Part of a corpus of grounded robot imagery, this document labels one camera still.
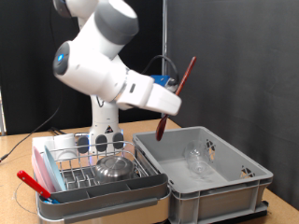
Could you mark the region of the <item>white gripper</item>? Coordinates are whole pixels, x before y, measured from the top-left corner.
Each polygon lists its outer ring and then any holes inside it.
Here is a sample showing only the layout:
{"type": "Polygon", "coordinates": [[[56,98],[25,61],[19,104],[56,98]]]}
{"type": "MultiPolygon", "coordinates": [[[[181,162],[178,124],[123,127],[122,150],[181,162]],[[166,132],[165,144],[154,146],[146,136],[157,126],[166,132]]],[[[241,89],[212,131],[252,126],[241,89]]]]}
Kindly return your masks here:
{"type": "Polygon", "coordinates": [[[118,95],[116,104],[122,110],[138,107],[164,113],[163,119],[178,113],[181,99],[165,87],[155,83],[152,77],[130,70],[125,87],[118,95]]]}

